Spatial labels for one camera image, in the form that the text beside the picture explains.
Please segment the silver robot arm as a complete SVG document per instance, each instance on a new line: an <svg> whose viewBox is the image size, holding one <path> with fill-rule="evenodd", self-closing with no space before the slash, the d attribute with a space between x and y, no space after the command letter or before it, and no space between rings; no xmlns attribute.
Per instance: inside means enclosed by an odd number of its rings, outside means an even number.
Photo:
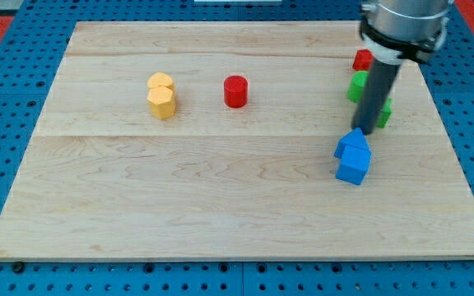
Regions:
<svg viewBox="0 0 474 296"><path fill-rule="evenodd" d="M360 37L382 63L428 62L444 45L453 0L367 0L360 4Z"/></svg>

